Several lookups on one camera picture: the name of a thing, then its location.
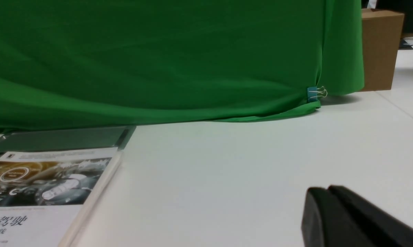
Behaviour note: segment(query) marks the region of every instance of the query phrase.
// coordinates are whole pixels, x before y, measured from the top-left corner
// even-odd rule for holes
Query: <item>green fabric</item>
[[[355,0],[0,0],[0,132],[309,114],[361,35]]]

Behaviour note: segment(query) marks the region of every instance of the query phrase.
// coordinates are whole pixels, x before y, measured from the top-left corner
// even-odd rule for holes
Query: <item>black stapler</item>
[[[307,190],[305,247],[413,247],[413,228],[343,186]]]

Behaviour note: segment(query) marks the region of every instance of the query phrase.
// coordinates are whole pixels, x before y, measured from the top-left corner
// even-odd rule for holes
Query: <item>white table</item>
[[[380,92],[343,101],[280,121],[138,127],[78,246],[302,247],[306,189],[330,184],[413,227],[413,116]]]

